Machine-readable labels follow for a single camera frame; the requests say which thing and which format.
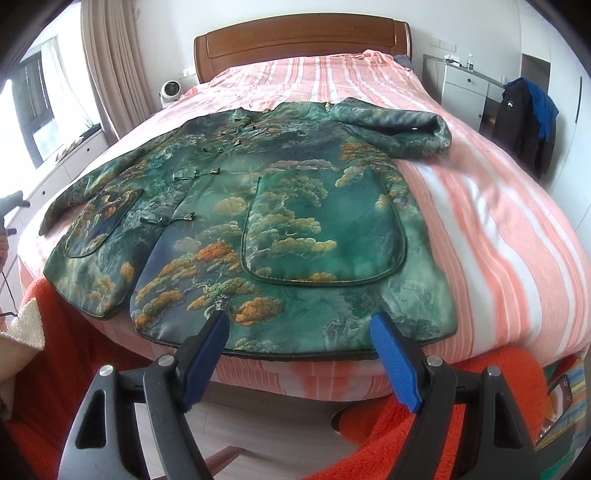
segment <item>clamp jaw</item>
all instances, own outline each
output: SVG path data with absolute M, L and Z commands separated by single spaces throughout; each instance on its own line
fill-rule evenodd
M 434 478 L 455 404 L 466 410 L 452 480 L 540 479 L 534 446 L 501 369 L 477 374 L 425 356 L 386 313 L 373 317 L 370 331 L 398 401 L 417 414 L 388 480 Z

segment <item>white drawer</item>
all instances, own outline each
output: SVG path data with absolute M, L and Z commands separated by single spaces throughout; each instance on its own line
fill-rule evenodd
M 70 176 L 63 166 L 51 172 L 43 183 L 41 183 L 31 196 L 27 199 L 31 202 L 30 208 L 23 208 L 18 212 L 24 226 L 27 226 L 33 216 L 45 205 L 57 192 L 70 183 Z
M 478 132 L 486 97 L 452 83 L 443 85 L 441 106 Z
M 445 79 L 443 81 L 484 96 L 488 92 L 488 82 L 486 80 L 450 66 L 445 68 Z
M 109 146 L 105 134 L 101 130 L 70 153 L 70 155 L 64 160 L 62 167 L 66 169 L 70 178 L 75 180 L 78 175 L 80 175 L 80 173 L 82 173 L 82 171 L 107 148 L 109 148 Z

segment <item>dark jacket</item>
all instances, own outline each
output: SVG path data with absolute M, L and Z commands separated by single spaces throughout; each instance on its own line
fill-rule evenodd
M 554 112 L 544 112 L 542 106 L 538 115 L 534 109 L 534 100 L 530 92 L 531 83 L 519 79 L 506 85 L 503 102 L 496 116 L 492 140 L 510 154 L 532 178 L 539 180 L 548 172 L 554 142 L 556 139 L 556 114 L 558 110 L 547 97 L 547 108 Z M 543 122 L 546 133 L 538 117 L 540 111 L 547 113 Z

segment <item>metal screw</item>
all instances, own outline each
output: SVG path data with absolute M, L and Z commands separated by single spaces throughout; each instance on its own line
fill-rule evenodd
M 440 367 L 443 365 L 443 360 L 441 360 L 440 356 L 437 355 L 429 355 L 427 357 L 427 363 L 432 367 Z
M 158 365 L 160 365 L 161 367 L 167 367 L 169 365 L 172 365 L 174 362 L 174 357 L 172 355 L 163 355 L 160 358 L 158 358 Z
M 492 375 L 493 377 L 498 377 L 501 374 L 501 369 L 499 367 L 497 367 L 496 365 L 491 365 L 489 367 L 486 367 L 486 371 L 488 372 L 489 375 Z
M 99 370 L 99 375 L 101 377 L 108 377 L 111 373 L 113 373 L 113 365 L 103 365 Z

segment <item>cable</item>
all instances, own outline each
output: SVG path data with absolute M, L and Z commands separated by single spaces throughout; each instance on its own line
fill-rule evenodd
M 10 294 L 10 298 L 12 300 L 12 305 L 14 306 L 14 310 L 16 313 L 14 313 L 14 312 L 0 313 L 0 317 L 8 317 L 9 315 L 11 315 L 13 317 L 18 317 L 17 302 L 14 300 L 14 296 L 12 295 L 12 290 L 10 289 L 10 285 L 8 284 L 8 279 L 6 278 L 6 274 L 4 273 L 4 270 L 2 270 L 2 276 L 4 277 L 4 284 L 8 288 L 8 293 Z

